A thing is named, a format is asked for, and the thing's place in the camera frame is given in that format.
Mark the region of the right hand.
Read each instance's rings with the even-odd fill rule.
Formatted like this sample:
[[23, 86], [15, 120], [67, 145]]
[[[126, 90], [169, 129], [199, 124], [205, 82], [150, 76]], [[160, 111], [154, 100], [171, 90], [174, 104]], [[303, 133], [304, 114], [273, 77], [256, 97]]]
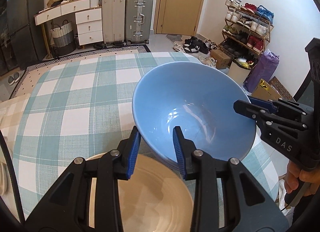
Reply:
[[299, 186], [299, 181], [310, 183], [304, 196], [314, 195], [319, 189], [320, 170], [319, 166], [311, 171], [304, 171], [298, 165], [289, 161], [287, 165], [287, 173], [285, 175], [285, 189], [288, 194], [296, 190]]

